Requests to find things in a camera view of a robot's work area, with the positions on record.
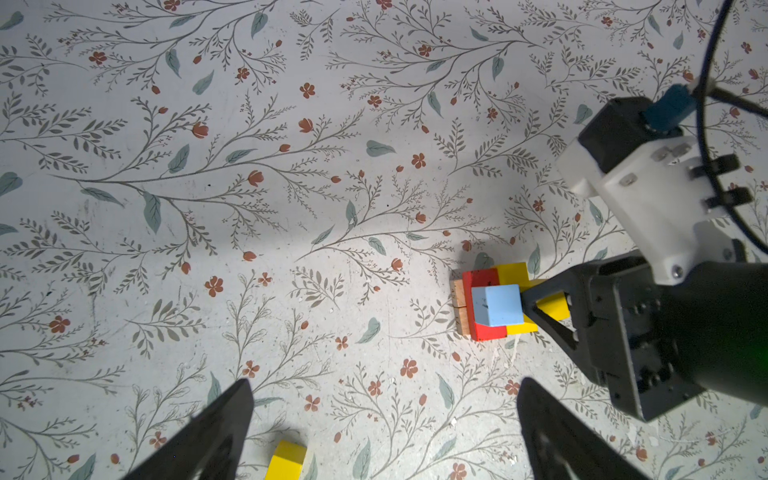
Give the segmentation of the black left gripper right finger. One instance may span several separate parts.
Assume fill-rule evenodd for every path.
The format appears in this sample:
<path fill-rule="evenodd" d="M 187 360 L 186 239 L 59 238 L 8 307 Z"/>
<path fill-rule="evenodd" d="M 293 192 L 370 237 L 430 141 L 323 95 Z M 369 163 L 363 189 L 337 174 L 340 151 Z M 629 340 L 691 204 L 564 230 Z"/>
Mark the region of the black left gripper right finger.
<path fill-rule="evenodd" d="M 644 479 L 646 476 L 530 377 L 517 411 L 535 479 Z"/>

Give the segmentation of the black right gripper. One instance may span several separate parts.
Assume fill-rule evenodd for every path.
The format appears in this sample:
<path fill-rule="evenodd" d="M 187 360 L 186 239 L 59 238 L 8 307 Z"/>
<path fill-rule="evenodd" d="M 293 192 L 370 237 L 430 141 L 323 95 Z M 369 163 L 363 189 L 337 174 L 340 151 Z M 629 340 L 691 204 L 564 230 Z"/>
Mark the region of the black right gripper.
<path fill-rule="evenodd" d="M 538 307 L 563 293 L 575 330 Z M 653 420 L 706 391 L 767 403 L 767 267 L 704 262 L 673 286 L 637 255 L 569 268 L 521 294 L 524 313 L 618 410 Z"/>

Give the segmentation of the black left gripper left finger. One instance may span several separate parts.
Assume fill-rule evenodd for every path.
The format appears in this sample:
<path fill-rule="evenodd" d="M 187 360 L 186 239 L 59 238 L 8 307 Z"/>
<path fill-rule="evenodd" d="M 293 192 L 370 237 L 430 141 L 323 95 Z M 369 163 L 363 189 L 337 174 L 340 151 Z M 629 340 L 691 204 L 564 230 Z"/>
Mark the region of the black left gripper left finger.
<path fill-rule="evenodd" d="M 235 479 L 253 409 L 249 381 L 237 380 L 126 477 Z"/>

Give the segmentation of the light blue cube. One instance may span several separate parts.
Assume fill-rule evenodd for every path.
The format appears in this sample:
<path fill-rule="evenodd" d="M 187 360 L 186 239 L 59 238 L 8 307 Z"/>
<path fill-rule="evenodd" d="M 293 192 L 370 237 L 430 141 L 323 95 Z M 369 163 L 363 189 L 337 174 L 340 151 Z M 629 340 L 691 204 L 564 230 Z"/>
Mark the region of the light blue cube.
<path fill-rule="evenodd" d="M 516 326 L 524 323 L 521 291 L 518 285 L 499 285 L 486 289 L 489 326 Z"/>

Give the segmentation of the red block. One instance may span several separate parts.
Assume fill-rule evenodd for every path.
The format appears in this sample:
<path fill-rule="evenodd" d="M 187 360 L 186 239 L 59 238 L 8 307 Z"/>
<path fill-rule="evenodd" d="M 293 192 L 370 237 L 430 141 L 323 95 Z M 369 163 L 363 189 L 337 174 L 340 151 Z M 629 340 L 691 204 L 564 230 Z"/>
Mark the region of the red block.
<path fill-rule="evenodd" d="M 467 271 L 462 274 L 462 286 L 466 301 L 470 336 L 474 341 L 485 342 L 504 339 L 504 326 L 489 326 L 489 310 L 486 306 L 486 289 L 499 286 L 498 272 L 494 267 L 484 270 Z"/>

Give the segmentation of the natural wood block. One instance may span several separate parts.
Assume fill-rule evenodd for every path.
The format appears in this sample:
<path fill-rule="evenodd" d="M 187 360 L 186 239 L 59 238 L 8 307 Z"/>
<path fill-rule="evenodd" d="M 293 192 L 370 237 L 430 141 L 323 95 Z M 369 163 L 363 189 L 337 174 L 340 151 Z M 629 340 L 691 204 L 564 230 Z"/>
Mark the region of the natural wood block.
<path fill-rule="evenodd" d="M 456 315 L 456 328 L 460 335 L 470 337 L 469 316 L 463 282 L 459 279 L 451 281 L 451 295 Z"/>

